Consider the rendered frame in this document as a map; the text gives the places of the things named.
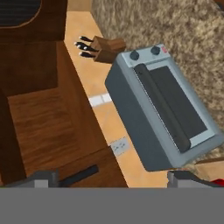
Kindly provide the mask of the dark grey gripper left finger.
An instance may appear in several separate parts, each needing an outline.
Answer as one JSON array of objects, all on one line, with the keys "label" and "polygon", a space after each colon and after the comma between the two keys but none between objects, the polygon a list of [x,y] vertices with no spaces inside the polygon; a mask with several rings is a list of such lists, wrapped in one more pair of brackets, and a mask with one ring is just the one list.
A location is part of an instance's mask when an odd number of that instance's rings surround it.
[{"label": "dark grey gripper left finger", "polygon": [[24,180],[19,180],[6,187],[22,188],[51,188],[59,186],[57,171],[35,171],[31,176]]}]

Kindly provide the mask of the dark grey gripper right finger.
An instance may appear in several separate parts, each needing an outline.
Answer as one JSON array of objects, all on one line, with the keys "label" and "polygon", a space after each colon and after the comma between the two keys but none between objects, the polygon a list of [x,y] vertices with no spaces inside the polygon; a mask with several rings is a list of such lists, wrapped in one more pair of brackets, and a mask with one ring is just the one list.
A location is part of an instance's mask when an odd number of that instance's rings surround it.
[{"label": "dark grey gripper right finger", "polygon": [[190,171],[168,171],[168,188],[210,188],[223,187],[220,181],[212,182],[192,174]]}]

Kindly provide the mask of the grey toaster oven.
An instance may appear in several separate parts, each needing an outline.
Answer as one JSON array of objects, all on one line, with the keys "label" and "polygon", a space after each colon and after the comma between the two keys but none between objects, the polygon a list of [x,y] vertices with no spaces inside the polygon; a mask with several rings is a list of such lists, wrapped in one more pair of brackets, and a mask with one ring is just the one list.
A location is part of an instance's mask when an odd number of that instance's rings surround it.
[{"label": "grey toaster oven", "polygon": [[105,86],[148,172],[180,168],[224,144],[224,132],[162,44],[119,53]]}]

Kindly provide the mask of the white wall switch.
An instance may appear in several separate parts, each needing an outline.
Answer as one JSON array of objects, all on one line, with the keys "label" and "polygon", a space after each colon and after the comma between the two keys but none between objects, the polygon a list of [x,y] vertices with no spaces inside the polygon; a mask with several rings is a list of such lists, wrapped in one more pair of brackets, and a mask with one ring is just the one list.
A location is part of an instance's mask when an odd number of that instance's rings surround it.
[{"label": "white wall switch", "polygon": [[97,107],[97,106],[100,106],[104,103],[108,103],[108,102],[112,101],[109,93],[98,94],[98,95],[95,95],[95,96],[91,96],[91,97],[88,98],[88,100],[89,100],[89,103],[92,107]]}]

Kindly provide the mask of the dark wooden cabinet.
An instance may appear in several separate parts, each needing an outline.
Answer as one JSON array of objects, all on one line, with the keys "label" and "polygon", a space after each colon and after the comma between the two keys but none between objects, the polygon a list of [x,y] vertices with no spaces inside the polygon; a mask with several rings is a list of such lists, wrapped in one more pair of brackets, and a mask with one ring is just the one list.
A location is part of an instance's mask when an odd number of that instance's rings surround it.
[{"label": "dark wooden cabinet", "polygon": [[67,0],[0,0],[0,187],[37,171],[124,187],[64,42]]}]

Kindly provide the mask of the red object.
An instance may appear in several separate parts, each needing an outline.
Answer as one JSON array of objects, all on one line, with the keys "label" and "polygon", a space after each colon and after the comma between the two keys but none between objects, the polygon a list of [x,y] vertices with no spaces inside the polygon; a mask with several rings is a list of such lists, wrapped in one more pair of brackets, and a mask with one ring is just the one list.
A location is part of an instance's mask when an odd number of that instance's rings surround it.
[{"label": "red object", "polygon": [[224,187],[224,159],[211,160],[205,163],[197,163],[196,171],[201,179]]}]

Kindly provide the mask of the white wall socket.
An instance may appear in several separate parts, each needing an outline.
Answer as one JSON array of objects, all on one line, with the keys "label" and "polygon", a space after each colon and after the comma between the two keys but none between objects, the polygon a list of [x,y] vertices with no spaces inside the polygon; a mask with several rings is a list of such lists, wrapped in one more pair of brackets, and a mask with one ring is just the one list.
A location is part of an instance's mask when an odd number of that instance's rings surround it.
[{"label": "white wall socket", "polygon": [[118,140],[115,140],[109,146],[112,149],[112,151],[116,157],[123,154],[130,147],[128,139],[126,137],[122,137]]}]

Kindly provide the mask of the wooden knife block with knives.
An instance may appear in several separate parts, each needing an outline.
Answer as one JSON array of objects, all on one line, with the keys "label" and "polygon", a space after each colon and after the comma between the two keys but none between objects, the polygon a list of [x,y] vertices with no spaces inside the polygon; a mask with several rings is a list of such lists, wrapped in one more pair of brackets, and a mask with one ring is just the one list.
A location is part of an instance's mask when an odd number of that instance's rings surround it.
[{"label": "wooden knife block with knives", "polygon": [[82,58],[92,59],[94,62],[112,64],[116,56],[126,49],[122,38],[106,39],[94,36],[92,39],[79,36],[74,45],[80,49]]}]

